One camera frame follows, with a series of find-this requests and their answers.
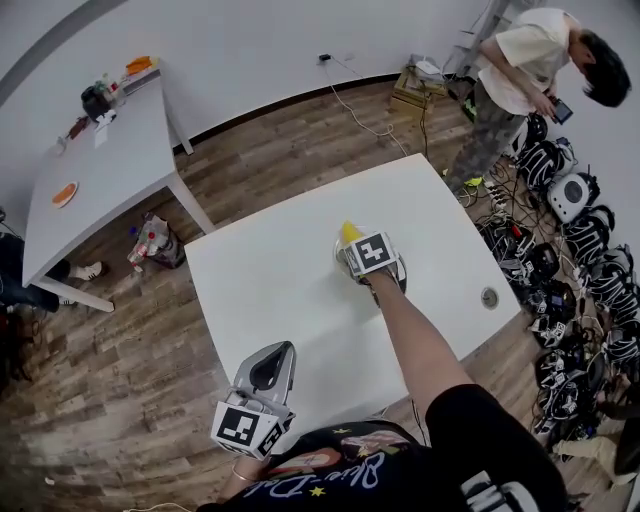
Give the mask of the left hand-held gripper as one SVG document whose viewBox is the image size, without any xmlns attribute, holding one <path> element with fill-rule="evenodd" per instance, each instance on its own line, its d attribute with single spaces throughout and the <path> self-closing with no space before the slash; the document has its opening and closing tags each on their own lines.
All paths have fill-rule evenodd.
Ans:
<svg viewBox="0 0 640 512">
<path fill-rule="evenodd" d="M 255 352 L 239 366 L 226 398 L 216 406 L 211 438 L 226 451 L 263 460 L 290 429 L 288 406 L 297 352 L 289 341 Z"/>
</svg>

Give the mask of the yellow object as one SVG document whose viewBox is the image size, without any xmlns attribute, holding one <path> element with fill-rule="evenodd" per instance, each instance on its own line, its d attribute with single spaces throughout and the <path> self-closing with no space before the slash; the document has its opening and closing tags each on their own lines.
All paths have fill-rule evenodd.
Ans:
<svg viewBox="0 0 640 512">
<path fill-rule="evenodd" d="M 350 221 L 345 221 L 340 230 L 340 246 L 343 248 L 348 247 L 352 243 L 367 236 L 368 234 L 363 232 L 358 226 Z"/>
</svg>

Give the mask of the person's left forearm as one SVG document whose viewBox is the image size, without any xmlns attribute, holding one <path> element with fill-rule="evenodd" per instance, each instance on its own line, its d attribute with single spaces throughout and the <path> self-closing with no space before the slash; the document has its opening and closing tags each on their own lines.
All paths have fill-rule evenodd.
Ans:
<svg viewBox="0 0 640 512">
<path fill-rule="evenodd" d="M 240 456 L 234 462 L 231 473 L 218 494 L 217 502 L 224 503 L 247 487 L 260 481 L 268 463 L 269 458 L 258 460 Z"/>
</svg>

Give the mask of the person's right forearm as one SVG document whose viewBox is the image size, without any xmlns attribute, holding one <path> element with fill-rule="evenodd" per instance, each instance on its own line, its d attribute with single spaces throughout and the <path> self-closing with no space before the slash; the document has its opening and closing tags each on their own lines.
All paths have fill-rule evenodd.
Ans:
<svg viewBox="0 0 640 512">
<path fill-rule="evenodd" d="M 387 274 L 367 277 L 375 293 L 406 388 L 422 413 L 446 390 L 472 382 L 448 342 Z"/>
</svg>

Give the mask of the orange item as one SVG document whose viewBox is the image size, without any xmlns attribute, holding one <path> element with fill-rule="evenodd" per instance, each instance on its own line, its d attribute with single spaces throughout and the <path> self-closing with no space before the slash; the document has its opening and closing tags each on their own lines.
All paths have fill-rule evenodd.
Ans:
<svg viewBox="0 0 640 512">
<path fill-rule="evenodd" d="M 79 188 L 77 181 L 72 181 L 63 186 L 58 192 L 56 192 L 51 199 L 53 206 L 56 209 L 65 207 L 76 195 Z"/>
</svg>

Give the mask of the white square table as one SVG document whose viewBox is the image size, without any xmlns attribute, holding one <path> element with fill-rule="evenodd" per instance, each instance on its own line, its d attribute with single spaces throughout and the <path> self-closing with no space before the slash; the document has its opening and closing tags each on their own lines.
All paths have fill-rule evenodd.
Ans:
<svg viewBox="0 0 640 512">
<path fill-rule="evenodd" d="M 277 444 L 357 421 L 407 390 L 370 292 L 339 266 L 351 221 L 385 232 L 407 267 L 407 297 L 465 357 L 519 313 L 519 303 L 464 208 L 420 154 L 303 193 L 189 243 L 193 283 L 228 377 L 258 350 L 291 342 L 297 363 L 290 431 Z M 494 310 L 485 287 L 499 294 Z"/>
</svg>

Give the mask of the white extension socket strip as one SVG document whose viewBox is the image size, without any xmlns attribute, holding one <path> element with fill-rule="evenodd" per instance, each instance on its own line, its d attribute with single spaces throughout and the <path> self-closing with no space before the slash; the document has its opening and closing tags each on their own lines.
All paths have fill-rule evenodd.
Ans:
<svg viewBox="0 0 640 512">
<path fill-rule="evenodd" d="M 484 180 L 483 186 L 486 191 L 486 195 L 490 200 L 491 208 L 494 211 L 504 211 L 507 208 L 509 201 L 509 190 L 503 187 L 500 183 L 496 184 L 492 180 Z"/>
</svg>

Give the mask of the wooden crate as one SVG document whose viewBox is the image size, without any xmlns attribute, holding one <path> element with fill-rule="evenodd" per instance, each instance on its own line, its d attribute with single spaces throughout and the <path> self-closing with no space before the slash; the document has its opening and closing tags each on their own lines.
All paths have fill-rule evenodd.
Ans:
<svg viewBox="0 0 640 512">
<path fill-rule="evenodd" d="M 435 102 L 447 96 L 446 86 L 422 80 L 414 66 L 404 68 L 397 79 L 390 99 L 392 110 L 417 120 L 433 113 Z"/>
</svg>

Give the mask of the black printed t-shirt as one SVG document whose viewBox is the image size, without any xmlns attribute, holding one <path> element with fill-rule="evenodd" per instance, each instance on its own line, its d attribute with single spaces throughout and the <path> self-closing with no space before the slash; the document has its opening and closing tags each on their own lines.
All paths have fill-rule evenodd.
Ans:
<svg viewBox="0 0 640 512">
<path fill-rule="evenodd" d="M 565 512 L 563 478 L 541 444 L 482 387 L 451 388 L 429 406 L 431 444 L 385 420 L 309 432 L 255 483 L 196 512 L 471 512 L 468 481 L 526 490 L 538 512 Z"/>
</svg>

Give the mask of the white round device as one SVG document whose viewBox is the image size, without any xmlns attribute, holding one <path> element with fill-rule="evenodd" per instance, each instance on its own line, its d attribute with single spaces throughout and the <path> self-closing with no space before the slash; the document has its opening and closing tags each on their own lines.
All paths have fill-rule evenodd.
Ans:
<svg viewBox="0 0 640 512">
<path fill-rule="evenodd" d="M 569 173 L 547 191 L 546 200 L 561 224 L 574 221 L 600 194 L 597 178 L 584 172 Z"/>
</svg>

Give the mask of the black handheld device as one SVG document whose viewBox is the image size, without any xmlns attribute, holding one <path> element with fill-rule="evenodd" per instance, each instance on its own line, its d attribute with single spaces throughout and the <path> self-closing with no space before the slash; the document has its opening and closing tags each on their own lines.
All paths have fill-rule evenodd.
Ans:
<svg viewBox="0 0 640 512">
<path fill-rule="evenodd" d="M 573 110 L 558 97 L 550 97 L 551 103 L 554 105 L 554 115 L 552 120 L 555 124 L 564 124 L 574 114 Z"/>
</svg>

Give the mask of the grey metal ladder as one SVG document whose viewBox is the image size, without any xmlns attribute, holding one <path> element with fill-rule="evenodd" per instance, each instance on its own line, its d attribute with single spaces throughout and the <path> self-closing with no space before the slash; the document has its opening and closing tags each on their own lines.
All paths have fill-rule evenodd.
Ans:
<svg viewBox="0 0 640 512">
<path fill-rule="evenodd" d="M 480 43 L 495 33 L 507 30 L 525 10 L 538 6 L 538 0 L 486 0 L 484 10 L 472 27 L 463 30 L 454 45 L 451 71 L 457 77 L 476 77 L 483 59 Z"/>
</svg>

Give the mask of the long white table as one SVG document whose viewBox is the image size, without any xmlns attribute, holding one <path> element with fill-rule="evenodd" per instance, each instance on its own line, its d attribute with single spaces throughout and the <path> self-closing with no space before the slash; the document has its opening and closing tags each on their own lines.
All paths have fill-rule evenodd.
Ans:
<svg viewBox="0 0 640 512">
<path fill-rule="evenodd" d="M 162 75 L 125 95 L 108 127 L 108 140 L 94 147 L 94 129 L 84 130 L 59 156 L 39 166 L 24 236 L 22 281 L 103 312 L 112 302 L 49 277 L 50 269 L 92 234 L 164 187 L 171 190 L 204 233 L 215 227 L 196 201 L 174 161 L 170 136 L 176 134 L 187 153 L 193 151 Z M 56 209 L 52 196 L 77 181 L 74 198 Z"/>
</svg>

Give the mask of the grey tray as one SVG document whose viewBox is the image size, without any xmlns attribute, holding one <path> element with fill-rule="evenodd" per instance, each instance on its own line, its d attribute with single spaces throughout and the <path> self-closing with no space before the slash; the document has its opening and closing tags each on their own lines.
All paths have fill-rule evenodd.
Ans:
<svg viewBox="0 0 640 512">
<path fill-rule="evenodd" d="M 161 71 L 159 68 L 148 68 L 139 73 L 126 77 L 121 84 L 121 88 L 126 96 L 130 96 L 137 90 L 145 87 L 151 81 L 159 78 Z"/>
</svg>

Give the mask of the black pouch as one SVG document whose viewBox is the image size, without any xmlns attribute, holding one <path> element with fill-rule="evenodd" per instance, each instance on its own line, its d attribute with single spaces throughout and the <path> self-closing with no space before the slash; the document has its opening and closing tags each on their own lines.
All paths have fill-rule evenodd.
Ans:
<svg viewBox="0 0 640 512">
<path fill-rule="evenodd" d="M 81 93 L 81 103 L 86 115 L 94 123 L 97 123 L 98 118 L 111 109 L 110 103 L 105 99 L 103 92 L 95 86 L 87 87 Z"/>
</svg>

